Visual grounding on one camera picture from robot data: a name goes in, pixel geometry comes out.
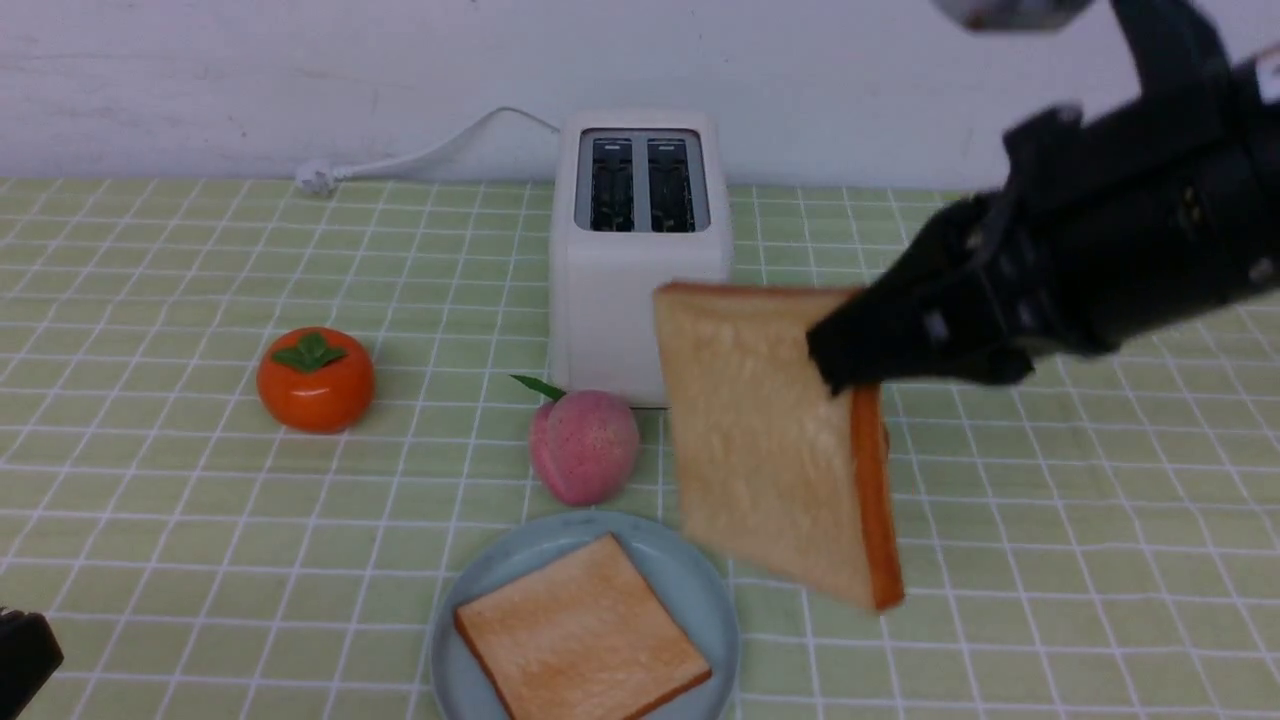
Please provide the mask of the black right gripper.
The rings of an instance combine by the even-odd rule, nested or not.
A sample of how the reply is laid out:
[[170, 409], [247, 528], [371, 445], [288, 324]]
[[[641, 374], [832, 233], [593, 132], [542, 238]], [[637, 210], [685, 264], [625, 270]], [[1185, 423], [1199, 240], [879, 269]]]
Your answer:
[[1030, 354], [1110, 354], [1277, 288], [1277, 55], [1231, 64], [1190, 1], [1112, 9], [1138, 96], [1093, 120], [1059, 106], [1009, 129], [1006, 197], [940, 209], [806, 332], [832, 395], [1014, 386]]

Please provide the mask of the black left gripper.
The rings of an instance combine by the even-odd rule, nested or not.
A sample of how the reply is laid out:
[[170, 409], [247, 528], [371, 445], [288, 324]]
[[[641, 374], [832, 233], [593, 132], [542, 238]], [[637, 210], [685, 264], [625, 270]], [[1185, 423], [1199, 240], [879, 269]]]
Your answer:
[[41, 612], [1, 607], [1, 719], [18, 719], [63, 661]]

